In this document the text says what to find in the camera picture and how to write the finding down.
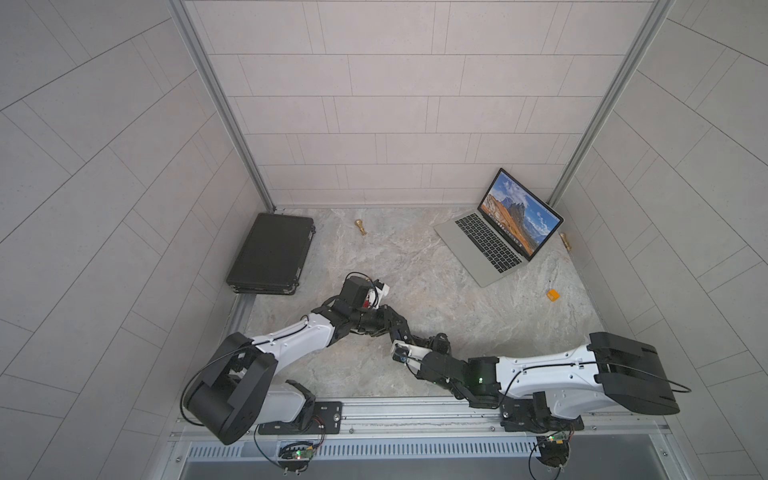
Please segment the silver laptop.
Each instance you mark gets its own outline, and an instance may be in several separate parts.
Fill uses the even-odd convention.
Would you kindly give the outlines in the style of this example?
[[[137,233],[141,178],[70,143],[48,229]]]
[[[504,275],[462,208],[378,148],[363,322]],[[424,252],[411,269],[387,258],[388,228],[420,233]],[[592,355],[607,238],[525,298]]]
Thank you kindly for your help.
[[[486,287],[526,267],[562,223],[559,213],[501,168],[475,210],[434,230]]]

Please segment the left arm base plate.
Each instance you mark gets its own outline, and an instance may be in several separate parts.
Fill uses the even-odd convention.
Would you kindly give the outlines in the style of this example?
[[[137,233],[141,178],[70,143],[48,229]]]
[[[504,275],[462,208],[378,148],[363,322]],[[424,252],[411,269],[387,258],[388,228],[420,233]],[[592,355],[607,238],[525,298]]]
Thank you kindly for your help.
[[[340,432],[344,404],[339,401],[308,402],[290,422],[270,422],[257,427],[259,435],[335,435]]]

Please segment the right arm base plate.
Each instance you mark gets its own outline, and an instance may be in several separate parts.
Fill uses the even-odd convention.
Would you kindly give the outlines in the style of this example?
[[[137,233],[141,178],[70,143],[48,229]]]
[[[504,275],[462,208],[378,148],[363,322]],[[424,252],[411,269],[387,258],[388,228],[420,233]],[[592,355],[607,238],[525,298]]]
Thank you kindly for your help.
[[[530,432],[545,434],[557,431],[581,431],[584,422],[581,417],[562,419],[555,417],[546,403],[546,398],[506,398],[500,407],[501,426],[506,432]]]

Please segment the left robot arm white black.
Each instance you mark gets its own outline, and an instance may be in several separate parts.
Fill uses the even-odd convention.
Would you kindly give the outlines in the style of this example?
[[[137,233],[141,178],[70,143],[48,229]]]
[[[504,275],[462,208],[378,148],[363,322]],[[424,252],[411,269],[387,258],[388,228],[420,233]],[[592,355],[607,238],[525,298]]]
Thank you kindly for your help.
[[[262,336],[227,336],[185,385],[179,401],[182,417],[207,428],[225,445],[261,425],[290,434],[315,427],[314,394],[294,380],[277,384],[275,375],[349,334],[412,342],[406,319],[382,302],[388,292],[386,284],[352,272],[339,294],[297,323]]]

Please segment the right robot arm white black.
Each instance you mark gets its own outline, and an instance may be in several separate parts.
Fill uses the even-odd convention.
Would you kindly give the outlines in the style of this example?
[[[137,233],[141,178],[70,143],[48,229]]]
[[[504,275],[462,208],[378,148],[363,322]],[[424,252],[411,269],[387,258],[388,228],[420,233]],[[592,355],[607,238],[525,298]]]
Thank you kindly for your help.
[[[655,347],[608,332],[585,345],[537,357],[488,356],[460,360],[438,339],[393,337],[393,359],[420,380],[449,391],[476,409],[506,409],[521,403],[551,417],[574,420],[613,405],[643,415],[680,412],[675,395],[691,388],[670,380]]]

